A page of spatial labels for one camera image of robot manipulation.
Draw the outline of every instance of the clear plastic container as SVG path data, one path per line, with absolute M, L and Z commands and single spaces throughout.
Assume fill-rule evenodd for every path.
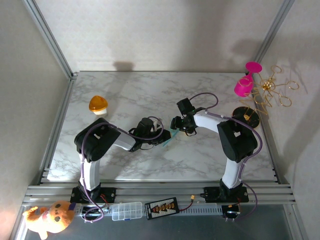
M 142 218 L 142 203 L 141 202 L 128 202 L 114 204 L 112 206 L 112 220 L 132 220 Z

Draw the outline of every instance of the orange object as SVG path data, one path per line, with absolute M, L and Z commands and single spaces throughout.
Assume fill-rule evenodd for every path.
M 107 113 L 108 102 L 102 96 L 94 96 L 89 103 L 89 110 L 97 115 Z
M 75 216 L 75 203 L 56 201 L 51 207 L 41 207 L 39 215 L 37 206 L 23 213 L 26 227 L 40 235 L 42 240 L 47 239 L 48 232 L 59 233 L 66 229 Z

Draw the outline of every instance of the marble tabletop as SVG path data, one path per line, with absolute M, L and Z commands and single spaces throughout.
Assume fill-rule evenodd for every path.
M 104 97 L 109 106 L 105 119 L 129 130 L 143 117 L 162 119 L 165 129 L 173 117 L 180 116 L 176 103 L 201 92 L 215 93 L 219 104 L 211 112 L 231 116 L 242 106 L 233 89 L 243 73 L 184 72 L 80 72 L 74 84 L 70 103 L 51 162 L 49 181 L 77 181 L 80 159 L 74 144 L 75 136 L 98 117 L 89 111 L 95 95 Z M 215 103 L 210 95 L 192 100 L 197 107 Z M 257 131 L 262 135 L 261 127 Z M 148 181 L 217 181 L 225 171 L 226 156 L 218 134 L 197 128 L 197 135 L 188 137 L 179 132 L 166 146 L 128 152 L 112 146 L 101 159 L 103 180 Z M 274 180 L 273 166 L 266 145 L 247 162 L 246 180 Z

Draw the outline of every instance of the stuffed animal toy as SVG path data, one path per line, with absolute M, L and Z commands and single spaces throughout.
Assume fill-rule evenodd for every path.
M 47 239 L 48 233 L 60 233 L 66 229 L 75 216 L 76 203 L 56 201 L 51 207 L 41 207 L 40 215 L 36 215 L 37 206 L 23 213 L 26 227 L 39 233 L 42 240 Z

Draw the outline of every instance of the black circuit board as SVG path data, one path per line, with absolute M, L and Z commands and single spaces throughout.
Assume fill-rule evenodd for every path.
M 173 214 L 178 214 L 179 206 L 176 197 L 148 202 L 145 205 L 146 218 L 148 220 L 157 219 Z

